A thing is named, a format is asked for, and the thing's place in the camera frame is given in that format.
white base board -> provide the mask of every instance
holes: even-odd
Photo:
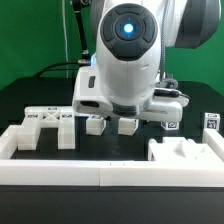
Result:
[[[0,185],[224,187],[224,163],[221,160],[11,160],[18,144],[15,139],[19,127],[10,126],[0,137]],[[204,131],[203,143],[208,143],[222,160],[223,142],[215,130]]]

black table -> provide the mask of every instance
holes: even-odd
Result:
[[[70,106],[74,80],[59,78],[22,78],[0,91],[0,132],[10,124],[21,124],[27,106]],[[159,123],[140,123],[133,137],[116,134],[116,120],[99,138],[85,135],[85,119],[79,121],[79,150],[68,154],[35,153],[14,155],[14,159],[105,159],[145,160],[149,138],[184,136],[201,142],[205,112],[220,113],[220,134],[224,97],[206,84],[180,82],[179,89],[192,101],[184,109],[178,131],[165,131]],[[96,142],[107,145],[89,146]],[[117,151],[110,141],[117,141]],[[136,153],[134,145],[141,147]],[[179,187],[57,187],[57,186],[0,186],[1,223],[215,223],[224,220],[224,189]]]

black mount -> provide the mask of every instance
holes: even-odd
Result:
[[[89,50],[87,48],[85,30],[84,30],[82,14],[81,14],[82,8],[88,7],[90,3],[91,3],[91,0],[71,0],[71,5],[75,11],[75,16],[76,16],[80,40],[81,40],[81,46],[82,46],[82,60],[80,60],[80,65],[90,64],[90,58],[91,58],[89,54]]]

green wall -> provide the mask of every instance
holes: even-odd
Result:
[[[66,1],[69,58],[80,58],[75,15]],[[89,8],[83,10],[90,52],[94,44],[89,27]],[[166,70],[177,80],[208,83],[224,95],[224,19],[218,32],[195,50],[167,49]],[[32,76],[41,68],[65,61],[61,0],[0,1],[0,89],[19,77]],[[54,73],[64,77],[65,73]]]

white robot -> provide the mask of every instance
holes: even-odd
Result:
[[[165,47],[199,47],[220,16],[220,0],[93,0],[96,54],[79,69],[74,111],[179,122],[189,99],[158,87],[167,81]]]

